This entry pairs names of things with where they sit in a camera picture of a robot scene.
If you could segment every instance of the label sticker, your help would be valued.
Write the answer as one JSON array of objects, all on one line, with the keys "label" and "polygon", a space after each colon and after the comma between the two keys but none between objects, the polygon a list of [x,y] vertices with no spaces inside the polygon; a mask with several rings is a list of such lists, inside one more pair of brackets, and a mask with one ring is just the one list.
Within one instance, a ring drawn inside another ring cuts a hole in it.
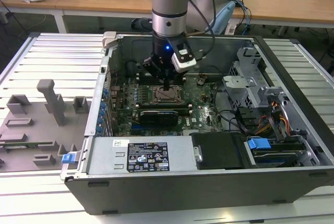
[{"label": "label sticker", "polygon": [[113,147],[127,147],[129,142],[129,139],[115,139],[113,141]]},{"label": "label sticker", "polygon": [[6,149],[26,149],[26,146],[7,146]]},{"label": "label sticker", "polygon": [[167,143],[128,143],[127,171],[169,171]]},{"label": "label sticker", "polygon": [[179,50],[180,55],[186,55],[188,54],[188,51],[186,49]]}]

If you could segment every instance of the blue latch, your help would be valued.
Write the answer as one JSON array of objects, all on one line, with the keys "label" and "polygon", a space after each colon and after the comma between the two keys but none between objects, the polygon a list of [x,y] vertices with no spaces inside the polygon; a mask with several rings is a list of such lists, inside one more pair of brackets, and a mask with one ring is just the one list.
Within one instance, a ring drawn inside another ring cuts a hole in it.
[{"label": "blue latch", "polygon": [[75,154],[66,154],[62,157],[63,164],[74,164],[75,163]]},{"label": "blue latch", "polygon": [[252,138],[247,141],[250,149],[271,149],[268,139]]}]

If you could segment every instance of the yellow wire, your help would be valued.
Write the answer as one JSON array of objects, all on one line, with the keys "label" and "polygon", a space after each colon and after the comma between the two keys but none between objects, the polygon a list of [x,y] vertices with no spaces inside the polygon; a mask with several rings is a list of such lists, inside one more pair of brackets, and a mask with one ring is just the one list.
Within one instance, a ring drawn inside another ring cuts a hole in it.
[{"label": "yellow wire", "polygon": [[260,134],[263,133],[264,131],[266,131],[267,129],[271,128],[271,125],[268,124],[267,126],[265,126],[264,128],[260,129],[259,131],[257,131],[255,134]]}]

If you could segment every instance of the black plastic cover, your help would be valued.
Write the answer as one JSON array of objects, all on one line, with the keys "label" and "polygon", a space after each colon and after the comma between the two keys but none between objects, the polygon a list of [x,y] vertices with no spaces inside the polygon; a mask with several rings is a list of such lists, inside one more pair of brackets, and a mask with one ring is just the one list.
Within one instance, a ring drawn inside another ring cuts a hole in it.
[{"label": "black plastic cover", "polygon": [[251,164],[244,145],[246,137],[239,133],[210,132],[193,133],[193,145],[198,146],[203,161],[197,168],[205,169],[245,169]]}]

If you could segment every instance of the side panel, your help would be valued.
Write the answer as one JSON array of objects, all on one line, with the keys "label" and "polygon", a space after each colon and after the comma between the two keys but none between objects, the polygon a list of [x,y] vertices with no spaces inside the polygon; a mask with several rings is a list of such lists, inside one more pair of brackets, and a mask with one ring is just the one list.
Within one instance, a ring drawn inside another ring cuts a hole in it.
[{"label": "side panel", "polygon": [[334,170],[105,180],[67,179],[91,215],[291,203],[334,178]]}]

